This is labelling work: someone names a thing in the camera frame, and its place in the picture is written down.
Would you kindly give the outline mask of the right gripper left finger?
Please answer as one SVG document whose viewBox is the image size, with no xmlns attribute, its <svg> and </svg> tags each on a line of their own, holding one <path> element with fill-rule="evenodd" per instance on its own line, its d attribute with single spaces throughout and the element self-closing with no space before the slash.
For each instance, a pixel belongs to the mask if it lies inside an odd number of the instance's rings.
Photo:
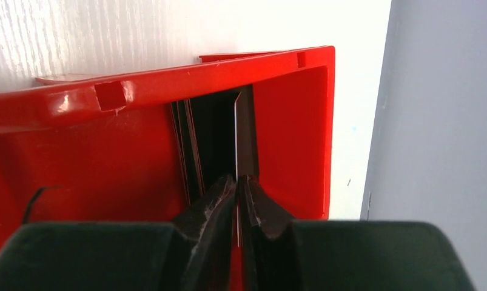
<svg viewBox="0 0 487 291">
<path fill-rule="evenodd" d="M 36 222 L 0 252 L 0 290 L 228 290 L 236 182 L 171 222 Z"/>
</svg>

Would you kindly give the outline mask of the red plastic bin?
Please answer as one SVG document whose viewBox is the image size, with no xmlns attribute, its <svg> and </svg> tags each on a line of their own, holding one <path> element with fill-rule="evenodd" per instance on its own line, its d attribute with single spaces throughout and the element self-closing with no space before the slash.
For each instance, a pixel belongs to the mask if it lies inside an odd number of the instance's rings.
<svg viewBox="0 0 487 291">
<path fill-rule="evenodd" d="M 335 48 L 325 46 L 0 93 L 0 252 L 28 223 L 171 222 L 195 203 L 171 103 L 245 85 L 254 88 L 252 177 L 294 217 L 326 220 L 334 79 Z M 244 290 L 236 206 L 235 191 L 228 290 Z"/>
</svg>

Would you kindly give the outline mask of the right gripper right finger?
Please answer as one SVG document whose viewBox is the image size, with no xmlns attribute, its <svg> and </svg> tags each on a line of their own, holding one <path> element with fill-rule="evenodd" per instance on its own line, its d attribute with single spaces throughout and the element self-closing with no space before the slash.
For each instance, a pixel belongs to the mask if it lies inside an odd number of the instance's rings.
<svg viewBox="0 0 487 291">
<path fill-rule="evenodd" d="M 413 221 L 298 219 L 238 180 L 244 290 L 473 290 L 447 236 Z"/>
</svg>

